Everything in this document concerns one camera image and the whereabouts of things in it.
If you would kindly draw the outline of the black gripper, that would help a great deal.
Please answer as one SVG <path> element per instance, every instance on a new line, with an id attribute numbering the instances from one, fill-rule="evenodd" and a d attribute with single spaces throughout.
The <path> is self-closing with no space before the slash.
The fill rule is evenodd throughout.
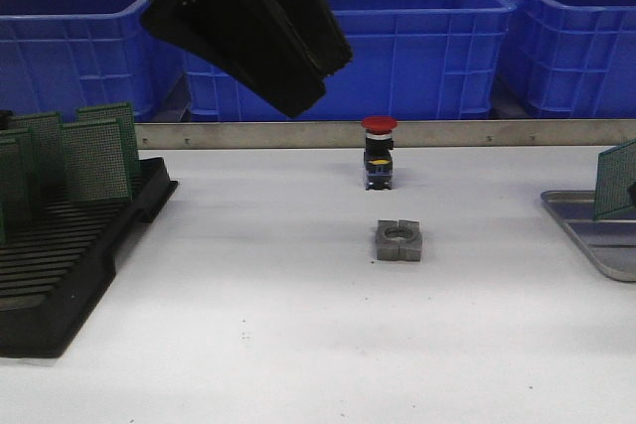
<path id="1" fill-rule="evenodd" d="M 327 0 L 152 0 L 141 24 L 291 118 L 353 56 Z"/>

